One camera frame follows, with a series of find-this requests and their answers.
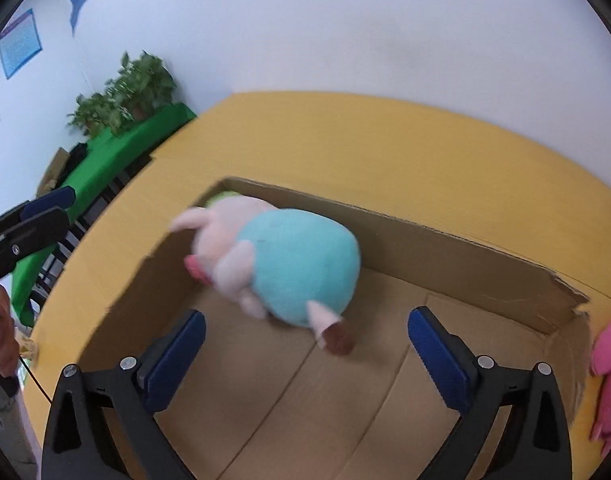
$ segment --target black cable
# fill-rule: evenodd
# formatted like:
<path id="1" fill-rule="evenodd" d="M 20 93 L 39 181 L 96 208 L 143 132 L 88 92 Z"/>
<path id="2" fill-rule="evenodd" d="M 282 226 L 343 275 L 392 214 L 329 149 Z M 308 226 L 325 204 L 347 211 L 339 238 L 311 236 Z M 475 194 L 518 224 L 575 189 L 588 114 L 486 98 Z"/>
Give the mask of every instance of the black cable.
<path id="1" fill-rule="evenodd" d="M 30 377 L 32 377 L 32 380 L 34 381 L 34 383 L 36 384 L 36 386 L 38 386 L 38 389 L 41 390 L 41 393 L 44 394 L 45 399 L 47 399 L 47 402 L 49 402 L 50 404 L 52 403 L 52 399 L 50 399 L 50 397 L 47 396 L 47 394 L 45 393 L 45 390 L 43 389 L 43 387 L 38 383 L 38 381 L 36 380 L 36 377 L 34 377 L 34 374 L 32 373 L 32 370 L 29 369 L 28 365 L 26 365 L 26 362 L 23 361 L 23 359 L 19 359 L 21 361 L 21 364 L 25 367 L 25 370 L 28 371 L 28 374 Z"/>

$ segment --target gray pants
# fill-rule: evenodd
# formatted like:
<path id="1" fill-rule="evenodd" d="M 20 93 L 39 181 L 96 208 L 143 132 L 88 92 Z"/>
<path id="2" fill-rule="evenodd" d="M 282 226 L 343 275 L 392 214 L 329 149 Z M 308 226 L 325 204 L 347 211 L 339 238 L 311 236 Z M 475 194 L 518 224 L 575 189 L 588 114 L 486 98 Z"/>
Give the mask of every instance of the gray pants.
<path id="1" fill-rule="evenodd" d="M 17 398 L 0 394 L 0 449 L 22 480 L 36 480 L 38 467 Z"/>

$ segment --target potted plant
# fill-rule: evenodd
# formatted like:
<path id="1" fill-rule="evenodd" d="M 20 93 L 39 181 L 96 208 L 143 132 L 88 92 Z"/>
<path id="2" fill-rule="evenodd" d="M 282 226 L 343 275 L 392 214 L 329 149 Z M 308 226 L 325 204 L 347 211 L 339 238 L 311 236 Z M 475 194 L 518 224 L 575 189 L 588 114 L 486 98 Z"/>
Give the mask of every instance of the potted plant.
<path id="1" fill-rule="evenodd" d="M 108 125 L 109 117 L 112 113 L 112 106 L 106 95 L 96 92 L 91 97 L 80 94 L 76 98 L 78 107 L 71 117 L 70 126 L 78 126 L 83 135 L 95 137 Z"/>
<path id="2" fill-rule="evenodd" d="M 109 99 L 126 120 L 143 121 L 158 108 L 172 103 L 176 83 L 160 57 L 144 51 L 139 59 L 130 60 L 125 52 L 118 74 L 117 79 L 106 81 L 106 87 Z"/>

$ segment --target human hand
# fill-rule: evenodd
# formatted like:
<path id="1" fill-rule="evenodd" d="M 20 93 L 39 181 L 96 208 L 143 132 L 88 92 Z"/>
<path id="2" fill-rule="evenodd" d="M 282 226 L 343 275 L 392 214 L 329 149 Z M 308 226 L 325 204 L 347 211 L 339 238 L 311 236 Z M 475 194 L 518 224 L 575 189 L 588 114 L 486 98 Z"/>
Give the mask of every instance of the human hand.
<path id="1" fill-rule="evenodd" d="M 0 374 L 12 377 L 18 365 L 18 343 L 14 338 L 14 320 L 10 316 L 10 297 L 0 285 Z"/>

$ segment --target blue gripper pad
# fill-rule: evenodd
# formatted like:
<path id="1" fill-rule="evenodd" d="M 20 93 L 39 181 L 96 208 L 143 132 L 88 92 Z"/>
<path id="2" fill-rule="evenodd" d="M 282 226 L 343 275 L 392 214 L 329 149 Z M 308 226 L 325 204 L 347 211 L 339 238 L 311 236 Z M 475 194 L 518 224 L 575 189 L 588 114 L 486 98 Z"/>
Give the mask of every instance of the blue gripper pad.
<path id="1" fill-rule="evenodd" d="M 163 338 L 141 356 L 136 382 L 143 392 L 145 411 L 154 415 L 167 409 L 205 342 L 207 326 L 199 311 L 190 309 Z"/>
<path id="2" fill-rule="evenodd" d="M 427 306 L 410 312 L 408 336 L 445 405 L 464 415 L 474 398 L 477 371 L 474 354 L 450 334 Z"/>
<path id="3" fill-rule="evenodd" d="M 70 186 L 60 187 L 36 200 L 32 200 L 32 202 L 23 208 L 19 218 L 23 222 L 53 207 L 60 207 L 65 210 L 71 207 L 75 200 L 76 193 L 74 192 L 74 188 Z"/>

